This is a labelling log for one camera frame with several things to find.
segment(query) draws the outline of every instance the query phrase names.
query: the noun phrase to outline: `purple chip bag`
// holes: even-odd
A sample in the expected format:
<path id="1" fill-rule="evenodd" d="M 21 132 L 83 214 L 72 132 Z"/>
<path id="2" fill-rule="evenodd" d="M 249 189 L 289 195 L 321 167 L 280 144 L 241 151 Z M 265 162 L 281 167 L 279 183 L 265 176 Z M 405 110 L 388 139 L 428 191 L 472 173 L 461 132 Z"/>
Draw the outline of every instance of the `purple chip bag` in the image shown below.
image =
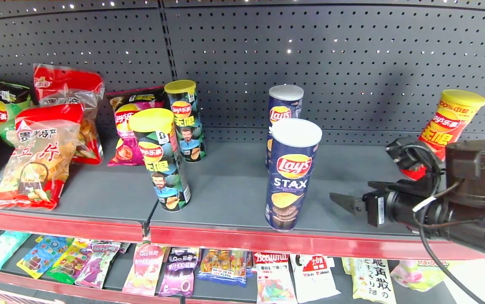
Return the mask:
<path id="1" fill-rule="evenodd" d="M 158 296 L 192 296 L 198 261 L 199 248 L 171 248 Z"/>
<path id="2" fill-rule="evenodd" d="M 108 166 L 144 166 L 141 150 L 128 120 L 135 113 L 150 109 L 163 108 L 163 87 L 137 89 L 106 94 L 115 114 L 115 128 L 119 134 L 119 141 L 115 149 L 115 156 Z"/>

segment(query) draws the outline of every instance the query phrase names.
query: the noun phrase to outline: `snack package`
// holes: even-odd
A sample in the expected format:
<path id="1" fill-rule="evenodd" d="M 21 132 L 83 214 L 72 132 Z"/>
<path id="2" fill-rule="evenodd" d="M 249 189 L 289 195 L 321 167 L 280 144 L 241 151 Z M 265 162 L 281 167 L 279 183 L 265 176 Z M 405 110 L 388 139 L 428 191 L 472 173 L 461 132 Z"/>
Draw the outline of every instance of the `snack package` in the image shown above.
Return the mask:
<path id="1" fill-rule="evenodd" d="M 0 208 L 57 206 L 75 152 L 83 105 L 30 108 L 15 119 L 19 142 L 0 181 Z"/>
<path id="2" fill-rule="evenodd" d="M 19 231 L 4 231 L 0 235 L 0 270 L 29 236 L 30 233 Z"/>
<path id="3" fill-rule="evenodd" d="M 15 116 L 32 106 L 30 88 L 0 81 L 0 137 L 13 147 Z"/>
<path id="4" fill-rule="evenodd" d="M 100 75 L 69 67 L 34 64 L 34 89 L 40 106 L 72 103 L 84 106 L 79 144 L 73 160 L 78 163 L 101 163 L 104 153 L 95 123 L 98 103 L 105 91 Z"/>
<path id="5" fill-rule="evenodd" d="M 92 252 L 88 246 L 88 242 L 75 239 L 46 275 L 61 283 L 73 284 Z"/>
<path id="6" fill-rule="evenodd" d="M 257 304 L 297 304 L 288 261 L 289 254 L 254 252 L 258 277 Z"/>
<path id="7" fill-rule="evenodd" d="M 462 264 L 462 261 L 442 261 L 447 269 Z M 446 277 L 434 261 L 400 261 L 391 271 L 391 277 L 400 285 L 418 292 L 426 292 L 440 284 Z"/>
<path id="8" fill-rule="evenodd" d="M 120 249 L 119 242 L 96 242 L 83 271 L 75 280 L 76 285 L 102 289 L 111 261 Z"/>
<path id="9" fill-rule="evenodd" d="M 134 262 L 126 277 L 123 293 L 154 296 L 167 247 L 143 243 L 136 247 Z"/>
<path id="10" fill-rule="evenodd" d="M 73 239 L 69 237 L 45 235 L 19 262 L 17 267 L 23 269 L 32 278 L 39 279 L 68 249 Z"/>
<path id="11" fill-rule="evenodd" d="M 242 250 L 205 250 L 198 279 L 246 286 L 246 256 Z"/>
<path id="12" fill-rule="evenodd" d="M 381 258 L 352 258 L 353 299 L 381 304 L 396 304 L 395 291 L 389 275 L 387 260 Z"/>
<path id="13" fill-rule="evenodd" d="M 132 129 L 130 129 L 128 120 L 139 111 L 163 108 L 163 87 L 114 92 L 106 94 L 106 98 L 109 99 L 109 104 L 113 107 L 115 127 L 120 137 L 115 156 L 107 165 L 144 166 L 143 155 L 138 147 L 138 141 Z"/>
<path id="14" fill-rule="evenodd" d="M 340 294 L 328 258 L 319 255 L 290 254 L 289 259 L 299 304 Z"/>
<path id="15" fill-rule="evenodd" d="M 198 261 L 199 248 L 172 247 L 158 296 L 192 296 Z"/>

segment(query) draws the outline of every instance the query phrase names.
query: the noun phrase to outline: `black chip bag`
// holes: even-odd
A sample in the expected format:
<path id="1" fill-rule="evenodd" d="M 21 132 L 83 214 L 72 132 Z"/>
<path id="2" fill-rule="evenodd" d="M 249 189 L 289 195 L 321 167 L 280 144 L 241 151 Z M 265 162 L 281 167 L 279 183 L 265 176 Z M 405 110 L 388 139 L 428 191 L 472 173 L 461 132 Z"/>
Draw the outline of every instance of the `black chip bag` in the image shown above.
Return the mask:
<path id="1" fill-rule="evenodd" d="M 15 116 L 32 105 L 30 88 L 0 81 L 0 137 L 10 146 L 17 139 Z"/>

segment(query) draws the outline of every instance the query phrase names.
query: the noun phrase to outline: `lay's stax canister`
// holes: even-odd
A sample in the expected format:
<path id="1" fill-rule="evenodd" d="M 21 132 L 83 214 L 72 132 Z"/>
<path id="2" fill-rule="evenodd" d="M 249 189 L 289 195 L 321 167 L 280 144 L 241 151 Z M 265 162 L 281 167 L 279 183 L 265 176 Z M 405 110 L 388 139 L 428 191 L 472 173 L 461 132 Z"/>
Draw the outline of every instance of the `lay's stax canister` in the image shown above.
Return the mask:
<path id="1" fill-rule="evenodd" d="M 150 172 L 156 196 L 163 209 L 170 212 L 182 210 L 190 200 L 173 119 L 171 111 L 158 108 L 137 112 L 128 121 L 138 140 L 144 165 Z"/>
<path id="2" fill-rule="evenodd" d="M 289 231 L 295 227 L 305 199 L 322 130 L 304 119 L 282 119 L 271 130 L 265 219 L 273 229 Z"/>
<path id="3" fill-rule="evenodd" d="M 418 140 L 424 142 L 442 161 L 445 160 L 445 146 L 456 142 L 479 109 L 485 105 L 485 98 L 463 90 L 444 90 L 434 117 L 421 132 Z M 425 175 L 424 167 L 416 170 L 402 170 L 407 177 L 417 180 Z"/>
<path id="4" fill-rule="evenodd" d="M 177 80 L 168 83 L 163 89 L 169 97 L 171 111 L 175 114 L 180 152 L 187 162 L 199 162 L 206 152 L 196 83 L 191 80 Z"/>
<path id="5" fill-rule="evenodd" d="M 271 127 L 280 119 L 298 119 L 302 109 L 302 96 L 304 90 L 296 85 L 276 85 L 269 89 L 269 131 L 267 133 L 267 153 L 265 167 L 271 164 L 271 151 L 273 139 Z"/>

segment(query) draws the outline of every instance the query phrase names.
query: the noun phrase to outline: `pegboard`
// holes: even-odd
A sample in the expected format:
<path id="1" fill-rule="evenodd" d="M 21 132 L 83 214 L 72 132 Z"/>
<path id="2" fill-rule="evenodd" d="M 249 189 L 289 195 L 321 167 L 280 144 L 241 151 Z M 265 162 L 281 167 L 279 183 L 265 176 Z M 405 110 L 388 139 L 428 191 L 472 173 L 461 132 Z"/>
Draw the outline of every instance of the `pegboard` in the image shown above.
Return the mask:
<path id="1" fill-rule="evenodd" d="M 262 141 L 268 89 L 294 83 L 325 144 L 383 145 L 446 88 L 485 96 L 485 1 L 0 1 L 0 79 L 32 85 L 36 62 L 109 92 L 193 79 L 212 141 Z M 116 134 L 107 103 L 97 123 Z M 485 107 L 463 138 L 485 138 Z"/>

